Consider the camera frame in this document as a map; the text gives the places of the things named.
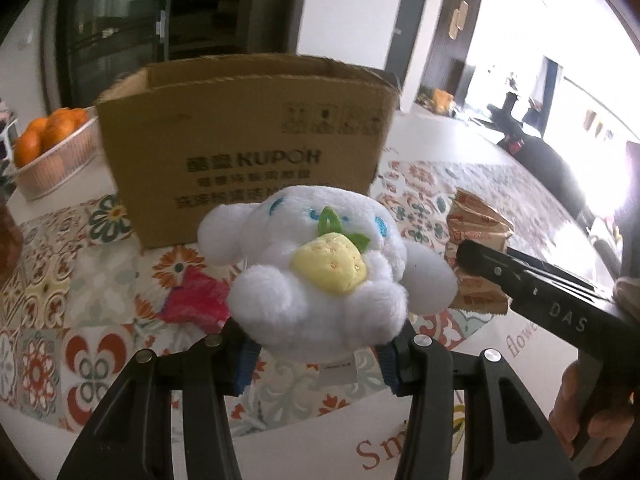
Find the plush toy's ear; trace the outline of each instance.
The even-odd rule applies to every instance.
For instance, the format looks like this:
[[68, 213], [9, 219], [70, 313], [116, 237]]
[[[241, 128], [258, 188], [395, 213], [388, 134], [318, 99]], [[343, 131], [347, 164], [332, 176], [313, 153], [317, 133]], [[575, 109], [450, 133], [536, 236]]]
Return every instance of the plush toy's ear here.
[[202, 219], [198, 227], [198, 246], [211, 265], [222, 266], [242, 260], [240, 233], [247, 217], [259, 205], [219, 205]]
[[432, 316], [446, 309], [458, 292], [458, 279], [444, 258], [430, 248], [404, 239], [406, 267], [400, 284], [408, 295], [408, 309]]

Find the toy tag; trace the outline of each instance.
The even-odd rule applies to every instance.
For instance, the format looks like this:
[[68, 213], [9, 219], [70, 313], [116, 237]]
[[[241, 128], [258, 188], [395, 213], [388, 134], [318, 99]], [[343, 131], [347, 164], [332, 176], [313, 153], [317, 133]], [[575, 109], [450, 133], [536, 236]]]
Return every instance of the toy tag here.
[[356, 357], [335, 363], [320, 365], [320, 386], [336, 386], [338, 384], [355, 384], [358, 382]]

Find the blue embroidered eye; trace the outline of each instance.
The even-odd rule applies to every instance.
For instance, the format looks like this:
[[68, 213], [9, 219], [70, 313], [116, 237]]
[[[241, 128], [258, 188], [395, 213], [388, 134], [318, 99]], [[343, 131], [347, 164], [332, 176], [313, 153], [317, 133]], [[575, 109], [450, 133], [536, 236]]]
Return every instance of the blue embroidered eye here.
[[284, 198], [279, 198], [277, 199], [273, 204], [271, 204], [271, 207], [269, 208], [269, 216], [271, 216], [273, 214], [273, 212], [275, 211], [275, 209], [282, 204], [282, 201], [284, 200]]
[[385, 221], [380, 218], [379, 216], [376, 216], [376, 224], [378, 224], [378, 229], [380, 231], [380, 234], [384, 236], [386, 236], [386, 224]]

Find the yellow plush strawberry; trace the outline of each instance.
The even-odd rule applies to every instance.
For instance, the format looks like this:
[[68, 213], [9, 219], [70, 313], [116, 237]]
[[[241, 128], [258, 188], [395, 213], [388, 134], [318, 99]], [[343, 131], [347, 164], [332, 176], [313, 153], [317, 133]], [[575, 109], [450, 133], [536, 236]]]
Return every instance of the yellow plush strawberry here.
[[367, 279], [360, 251], [345, 235], [327, 233], [300, 247], [291, 270], [331, 294], [348, 294]]

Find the stuffed animal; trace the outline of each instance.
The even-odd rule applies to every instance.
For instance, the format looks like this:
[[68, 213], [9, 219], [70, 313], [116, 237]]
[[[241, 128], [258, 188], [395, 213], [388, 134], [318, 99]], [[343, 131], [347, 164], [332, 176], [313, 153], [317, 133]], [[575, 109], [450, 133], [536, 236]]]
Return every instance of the stuffed animal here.
[[444, 259], [402, 238], [383, 205], [333, 187], [218, 206], [200, 223], [198, 244], [213, 265], [246, 258], [227, 298], [231, 315], [274, 355], [299, 362], [387, 343], [407, 309], [436, 314], [458, 290]]

